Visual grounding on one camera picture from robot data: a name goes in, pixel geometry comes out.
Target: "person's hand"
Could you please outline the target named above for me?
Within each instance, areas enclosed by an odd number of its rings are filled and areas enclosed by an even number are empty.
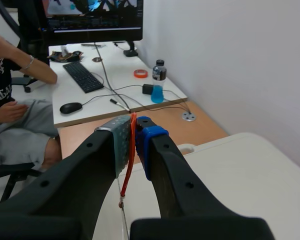
[[[12,123],[21,119],[28,110],[28,106],[17,104],[16,101],[8,102],[0,107],[0,124]]]
[[[0,36],[0,58],[10,59],[18,49]]]

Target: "person's knee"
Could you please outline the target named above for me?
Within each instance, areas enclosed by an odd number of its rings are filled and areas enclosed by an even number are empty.
[[[57,140],[49,139],[44,153],[42,168],[48,169],[62,160],[61,147]]]

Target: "black cable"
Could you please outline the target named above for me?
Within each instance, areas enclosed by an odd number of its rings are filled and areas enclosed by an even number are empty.
[[[101,57],[101,54],[100,54],[100,52],[99,52],[99,49],[98,49],[98,47],[97,47],[97,44],[96,44],[96,42],[94,42],[94,46],[95,46],[95,49],[96,49],[96,51],[97,51],[97,53],[98,53],[98,55],[99,55],[99,58],[101,59],[101,64],[102,64],[102,67],[103,67],[103,71],[104,71],[104,75],[105,75],[105,80],[106,80],[106,82],[107,82],[107,84],[108,84],[108,86],[109,86],[109,88],[110,88],[110,90],[112,91],[112,92],[114,92],[121,100],[122,100],[122,102],[124,102],[124,104],[126,105],[126,107],[129,109],[129,113],[131,113],[131,109],[130,109],[130,107],[129,107],[129,105],[127,104],[127,102],[111,87],[111,85],[110,85],[110,82],[109,82],[109,79],[108,79],[108,75],[107,75],[107,71],[106,71],[106,67],[105,67],[105,64],[104,64],[104,61],[103,61],[103,59],[102,59],[102,57]]]
[[[108,94],[108,95],[95,96],[95,97],[91,98],[89,101],[87,101],[86,103],[82,104],[82,106],[84,106],[84,105],[90,103],[93,99],[96,99],[96,98],[108,97],[108,96],[116,96],[116,95],[118,95],[118,94]]]
[[[99,74],[97,74],[97,73],[95,73],[95,72],[91,72],[91,74],[95,74],[95,75],[97,75],[99,78],[101,78],[101,80],[102,80],[102,85],[104,85],[105,80],[104,80],[104,78],[103,78],[102,76],[100,76]],[[121,89],[130,88],[130,87],[143,87],[143,86],[142,86],[142,85],[129,85],[129,86],[124,86],[124,87],[115,89],[115,91],[118,91],[118,90],[121,90]],[[183,106],[180,102],[177,102],[177,101],[174,101],[174,100],[169,100],[169,99],[166,99],[166,98],[165,98],[164,100],[166,100],[166,101],[168,101],[168,102],[173,102],[173,103],[175,103],[175,104],[179,104],[180,106],[182,106],[182,109],[183,109],[183,110],[185,110],[186,112],[188,112],[189,114],[191,114],[191,110],[190,110],[188,104],[186,103],[186,101],[185,101],[184,99],[182,99],[181,97],[179,97],[176,93],[174,93],[174,92],[171,91],[171,90],[163,90],[163,91],[164,91],[164,92],[170,92],[170,93],[174,94],[177,98],[179,98],[179,99],[181,99],[181,100],[183,101],[183,103],[185,104],[185,106]]]
[[[123,49],[122,47],[120,47],[120,46],[118,45],[118,43],[114,42],[113,44],[114,44],[118,49],[121,49],[122,51],[126,51],[125,49]]]
[[[162,110],[162,109],[182,109],[182,110],[185,110],[183,107],[177,107],[177,106],[165,106],[165,107],[162,107],[162,108],[159,108],[159,109],[150,109],[150,108],[147,108],[146,106],[142,105],[140,102],[133,99],[132,97],[129,97],[129,96],[127,96],[125,94],[121,94],[121,93],[120,93],[120,95],[125,96],[126,98],[136,102],[137,104],[139,104],[141,107],[145,108],[148,111],[159,111],[159,110]]]

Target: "monitor screen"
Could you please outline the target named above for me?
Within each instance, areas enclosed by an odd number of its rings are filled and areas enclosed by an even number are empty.
[[[35,0],[49,45],[142,39],[143,0]]]

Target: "black keyboard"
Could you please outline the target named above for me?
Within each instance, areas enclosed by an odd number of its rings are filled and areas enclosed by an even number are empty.
[[[72,62],[63,67],[86,94],[104,88],[80,62]]]

